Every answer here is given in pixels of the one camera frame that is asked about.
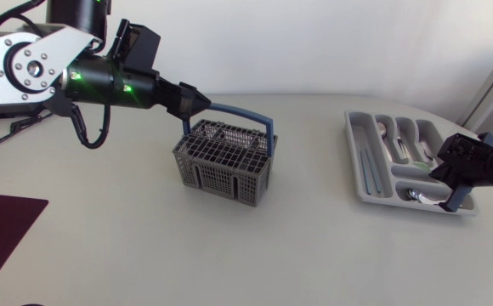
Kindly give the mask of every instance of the table surface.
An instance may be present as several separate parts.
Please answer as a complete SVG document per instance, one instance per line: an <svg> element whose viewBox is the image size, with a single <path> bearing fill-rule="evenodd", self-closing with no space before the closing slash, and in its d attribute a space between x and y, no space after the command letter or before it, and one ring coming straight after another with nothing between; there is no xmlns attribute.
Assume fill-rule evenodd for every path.
<svg viewBox="0 0 493 306"><path fill-rule="evenodd" d="M0 305L493 304L493 187L473 191L476 217L359 201L344 112L420 116L445 137L460 127L361 97L210 98L275 120L259 207L182 184L182 125L159 105L113 108L98 150L57 116L0 144L0 194L49 200L0 271ZM103 109L82 111L94 139Z"/></svg>

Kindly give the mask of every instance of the dishwasher cutlery basket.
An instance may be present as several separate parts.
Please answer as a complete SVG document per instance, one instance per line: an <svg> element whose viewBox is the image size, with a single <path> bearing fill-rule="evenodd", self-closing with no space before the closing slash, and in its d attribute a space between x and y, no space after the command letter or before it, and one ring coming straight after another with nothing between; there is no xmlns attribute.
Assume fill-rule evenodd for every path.
<svg viewBox="0 0 493 306"><path fill-rule="evenodd" d="M208 108L265 125L266 133L223 122L183 122L184 136L173 149L183 183L255 207L267 190L277 137L273 119L234 106Z"/></svg>

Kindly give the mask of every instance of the blue handle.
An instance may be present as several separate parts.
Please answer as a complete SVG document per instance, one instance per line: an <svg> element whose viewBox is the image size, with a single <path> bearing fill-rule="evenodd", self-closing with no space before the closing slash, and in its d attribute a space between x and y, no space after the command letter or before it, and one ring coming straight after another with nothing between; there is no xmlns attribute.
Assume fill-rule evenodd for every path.
<svg viewBox="0 0 493 306"><path fill-rule="evenodd" d="M252 121L262 123L265 125L266 135L267 135L267 156L273 157L273 119L260 115L250 110L245 110L239 107L229 106L229 105L221 105L218 103L211 103L211 106L208 108L213 111L222 111L232 115L241 116L246 119L250 119ZM182 121L182 128L184 130L184 135L191 133L190 121Z"/></svg>

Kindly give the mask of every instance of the black cable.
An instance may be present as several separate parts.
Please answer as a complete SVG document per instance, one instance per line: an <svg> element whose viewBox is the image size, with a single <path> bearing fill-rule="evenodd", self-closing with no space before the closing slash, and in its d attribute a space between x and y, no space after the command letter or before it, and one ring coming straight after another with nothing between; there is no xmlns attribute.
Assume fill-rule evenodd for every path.
<svg viewBox="0 0 493 306"><path fill-rule="evenodd" d="M0 144L3 141L5 141L5 140L7 140L7 139L9 139L11 137L13 137L17 133L19 133L19 132L21 132L21 131L23 131L23 130L25 130L27 128L30 128L30 127L34 126L35 124L43 121L44 119L46 119L46 118L48 118L50 116L52 116L52 113L49 113L49 114L47 114L45 116L37 116L37 117L34 117L34 118L28 118L28 119L20 120L18 122L12 122L10 124L10 127L11 127L10 128L10 130L11 130L10 133L8 133L7 135L4 135L4 136L2 136L0 138ZM29 122L29 123L27 123L27 124L18 124L19 122Z"/></svg>
<svg viewBox="0 0 493 306"><path fill-rule="evenodd" d="M35 23L33 23L33 21L31 21L29 18L25 17L24 15L20 14L13 16L12 18L16 18L24 21L33 30L35 34L37 34L40 37L44 37L43 31L41 31L41 29Z"/></svg>
<svg viewBox="0 0 493 306"><path fill-rule="evenodd" d="M86 52L88 52L89 54L97 54L103 51L104 48L105 48L105 41L101 42L99 46L97 46L97 48L93 48L93 49L87 48Z"/></svg>
<svg viewBox="0 0 493 306"><path fill-rule="evenodd" d="M105 104L105 110L103 113L103 126L100 129L101 133L93 143L90 143L88 140L86 126L84 125L84 119L82 118L80 108L76 105L73 105L72 111L73 116L71 116L71 120L73 122L73 127L75 127L76 136L78 136L78 139L80 139L81 144L89 149L99 148L105 142L105 140L107 139L107 134L109 133L109 126L111 124L111 105Z"/></svg>
<svg viewBox="0 0 493 306"><path fill-rule="evenodd" d="M0 26L7 20L14 18L15 16L21 15L30 9L34 9L37 6L44 3L45 0L31 0L24 4L21 4L15 8L12 8L3 14L0 14Z"/></svg>

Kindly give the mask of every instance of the white plastic tray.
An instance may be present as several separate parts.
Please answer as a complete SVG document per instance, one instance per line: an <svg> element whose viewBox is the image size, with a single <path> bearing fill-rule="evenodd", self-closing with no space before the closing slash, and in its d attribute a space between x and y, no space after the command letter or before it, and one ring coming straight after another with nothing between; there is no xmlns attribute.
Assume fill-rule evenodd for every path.
<svg viewBox="0 0 493 306"><path fill-rule="evenodd" d="M362 201L437 213L479 213L471 194L467 195L457 212L446 212L437 205L409 199L408 189L420 191L428 198L441 201L452 192L446 184L428 176L442 163L437 153L444 142L431 121L355 110L347 111L345 116L356 190ZM378 122L386 126L387 134L384 139L379 133Z"/></svg>

